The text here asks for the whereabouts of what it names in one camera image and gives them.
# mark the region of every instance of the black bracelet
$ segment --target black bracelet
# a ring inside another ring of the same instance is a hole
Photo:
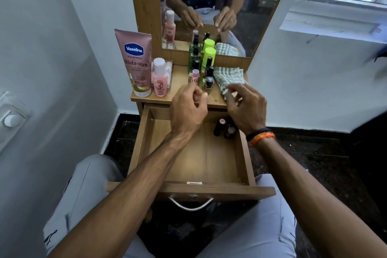
[[[250,142],[256,135],[259,135],[259,134],[261,134],[261,133],[266,133],[266,132],[272,133],[272,131],[269,130],[268,128],[259,129],[258,131],[255,131],[255,132],[253,132],[253,133],[251,133],[251,134],[248,134],[248,135],[246,136],[246,140],[247,140],[248,142]]]

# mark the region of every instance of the orange thread wristband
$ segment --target orange thread wristband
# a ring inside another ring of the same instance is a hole
[[[260,134],[256,135],[256,136],[250,141],[250,144],[254,146],[254,145],[256,145],[256,144],[259,142],[259,140],[261,140],[261,139],[264,139],[264,138],[275,138],[275,137],[276,137],[276,135],[273,134],[273,133],[271,133],[271,132],[260,133]]]

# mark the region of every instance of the hand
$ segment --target hand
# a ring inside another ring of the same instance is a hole
[[[249,84],[229,84],[226,88],[228,113],[246,136],[266,127],[267,101],[261,93]],[[231,93],[235,91],[238,94],[234,98]]]
[[[228,6],[223,7],[220,14],[214,16],[215,27],[218,32],[230,30],[236,25],[236,14],[233,9]]]
[[[192,135],[199,129],[207,115],[207,93],[196,84],[181,86],[172,99],[171,133],[173,136]]]
[[[193,7],[188,6],[186,9],[183,9],[181,12],[181,22],[186,29],[192,30],[203,26],[202,16],[200,13],[196,12]]]

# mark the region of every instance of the drawer handle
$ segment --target drawer handle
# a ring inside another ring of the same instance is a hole
[[[208,199],[207,202],[205,202],[203,205],[199,206],[199,207],[196,207],[196,208],[187,208],[187,207],[184,207],[183,205],[179,204],[175,199],[173,199],[172,197],[169,197],[169,199],[175,203],[178,207],[180,207],[181,209],[184,209],[184,210],[187,210],[187,211],[197,211],[197,210],[200,210],[204,207],[206,207],[214,198],[211,198],[211,199]]]

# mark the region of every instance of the checkered cloth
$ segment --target checkered cloth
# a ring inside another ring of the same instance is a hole
[[[216,54],[228,55],[228,56],[239,56],[238,49],[229,44],[217,43],[215,45],[215,49],[216,49]]]
[[[247,83],[243,77],[243,69],[241,68],[220,68],[215,67],[214,78],[219,85],[220,93],[226,99],[228,89],[227,84],[245,84]]]

